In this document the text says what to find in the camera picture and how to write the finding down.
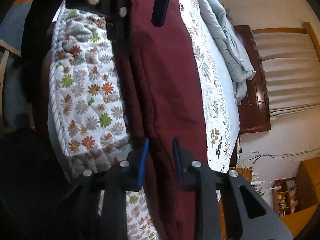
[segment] electrical cable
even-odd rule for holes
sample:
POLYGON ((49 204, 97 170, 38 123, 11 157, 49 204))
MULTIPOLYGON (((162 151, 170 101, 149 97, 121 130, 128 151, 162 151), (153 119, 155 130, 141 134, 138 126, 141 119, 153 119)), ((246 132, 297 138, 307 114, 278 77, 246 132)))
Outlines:
POLYGON ((263 194, 265 195, 269 189, 272 189, 272 188, 267 188, 263 194))
POLYGON ((243 165, 243 163, 238 163, 237 166, 238 166, 238 165, 242 165, 242 166, 243 166, 243 169, 245 169, 245 170, 251 170, 252 173, 253 173, 253 168, 252 168, 252 167, 246 167, 246 166, 243 165))
POLYGON ((265 154, 262 154, 262 155, 252 155, 252 156, 249 156, 249 157, 252 157, 250 159, 247 159, 247 161, 250 161, 250 160, 253 160, 255 159, 252 163, 256 163, 261 157, 271 157, 271 158, 274 158, 274 159, 284 159, 284 158, 288 158, 288 157, 291 157, 291 156, 297 156, 297 155, 302 155, 302 154, 305 154, 305 153, 309 153, 309 152, 313 152, 313 151, 316 151, 316 150, 319 150, 320 147, 316 148, 316 149, 313 149, 313 150, 310 150, 310 151, 302 151, 302 152, 298 152, 298 153, 294 153, 294 154, 277 154, 277 155, 271 155, 269 153, 265 153, 265 154))
POLYGON ((299 161, 297 161, 297 162, 294 162, 294 161, 292 161, 293 163, 300 163, 300 162, 303 162, 303 161, 305 161, 305 160, 308 160, 308 159, 302 159, 302 160, 299 160, 299 161))

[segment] wall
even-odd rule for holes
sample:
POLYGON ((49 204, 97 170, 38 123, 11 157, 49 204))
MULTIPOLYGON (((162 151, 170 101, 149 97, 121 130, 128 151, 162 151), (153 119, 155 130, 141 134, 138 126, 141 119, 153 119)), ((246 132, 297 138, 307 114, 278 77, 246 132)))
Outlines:
MULTIPOLYGON (((320 40, 320 22, 306 0, 219 0, 230 9, 233 25, 249 25, 251 29, 273 27, 298 27, 304 21, 310 22, 318 39, 320 40)), ((243 153, 240 162, 251 166, 247 161, 252 151, 260 154, 269 153, 291 154, 312 150, 320 147, 320 109, 283 116, 276 121, 271 121, 271 131, 243 134, 243 153)), ((262 157, 253 164, 254 173, 259 173, 260 179, 270 181, 275 179, 293 177, 298 170, 299 161, 312 158, 320 150, 284 158, 273 159, 262 157)), ((268 204, 272 204, 270 190, 264 197, 268 204)))

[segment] light blue blanket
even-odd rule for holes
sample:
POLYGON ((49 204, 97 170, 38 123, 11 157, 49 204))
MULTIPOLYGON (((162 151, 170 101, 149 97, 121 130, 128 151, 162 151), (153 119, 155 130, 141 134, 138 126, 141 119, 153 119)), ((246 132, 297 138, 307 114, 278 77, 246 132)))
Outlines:
POLYGON ((255 71, 245 48, 236 37, 227 14, 218 0, 198 0, 201 17, 207 25, 228 67, 235 93, 240 104, 247 92, 246 80, 251 80, 255 71))

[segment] curtain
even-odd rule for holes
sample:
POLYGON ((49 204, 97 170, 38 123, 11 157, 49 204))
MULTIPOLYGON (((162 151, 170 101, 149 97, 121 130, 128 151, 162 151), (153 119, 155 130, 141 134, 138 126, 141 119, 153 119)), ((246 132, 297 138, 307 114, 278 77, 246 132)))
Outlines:
POLYGON ((308 34, 255 34, 267 81, 270 118, 320 106, 320 62, 308 34))

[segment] red fleece blanket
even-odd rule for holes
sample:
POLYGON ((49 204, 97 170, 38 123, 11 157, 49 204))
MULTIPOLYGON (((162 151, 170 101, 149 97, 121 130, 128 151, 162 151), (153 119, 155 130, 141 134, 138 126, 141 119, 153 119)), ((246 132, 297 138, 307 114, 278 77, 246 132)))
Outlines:
POLYGON ((132 56, 116 59, 133 136, 150 138, 145 192, 162 240, 192 240, 194 193, 175 183, 172 139, 207 162, 202 94, 192 41, 180 16, 179 0, 169 3, 165 24, 151 24, 154 0, 131 0, 132 56))

